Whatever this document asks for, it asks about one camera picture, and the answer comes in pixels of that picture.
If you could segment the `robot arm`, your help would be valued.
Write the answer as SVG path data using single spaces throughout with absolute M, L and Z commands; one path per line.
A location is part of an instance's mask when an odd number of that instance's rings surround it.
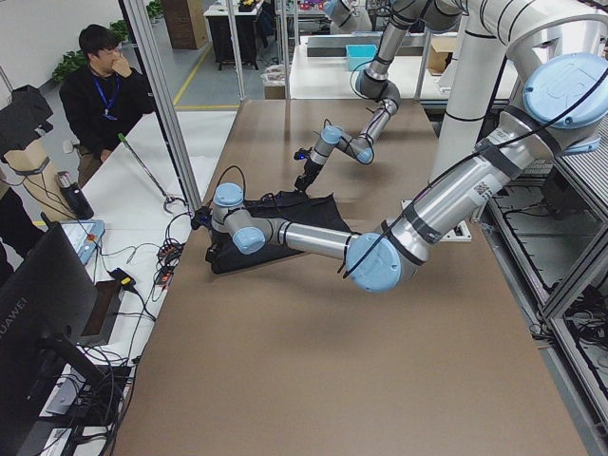
M 355 88 L 366 99 L 378 103 L 368 124 L 361 133 L 353 137 L 336 125 L 326 125 L 315 145 L 294 153 L 296 160 L 304 160 L 304 171 L 297 177 L 294 186 L 304 193 L 314 182 L 334 149 L 344 152 L 357 162 L 369 164 L 373 161 L 373 144 L 378 139 L 390 118 L 395 115 L 401 102 L 400 91 L 388 79 L 389 68 L 410 27 L 417 21 L 428 29 L 445 32 L 460 18 L 462 10 L 447 1 L 393 1 L 387 24 L 374 58 L 359 73 Z
M 373 159 L 374 141 L 398 109 L 398 90 L 388 71 L 406 32 L 416 22 L 446 31 L 461 16 L 467 25 L 449 102 L 472 95 L 466 79 L 492 52 L 513 62 L 519 84 L 497 127 L 399 216 L 364 234 L 261 218 L 249 212 L 243 190 L 225 182 L 203 207 L 203 224 L 229 237 L 244 255 L 275 244 L 338 258 L 342 274 L 361 289 L 384 292 L 412 277 L 433 245 L 532 161 L 597 146 L 597 127 L 607 112 L 603 11 L 577 1 L 395 1 L 379 48 L 356 82 L 358 92 L 378 108 L 358 137 L 327 125 L 312 148 L 297 153 L 305 163 L 297 190 L 314 182 L 334 150 L 361 163 Z

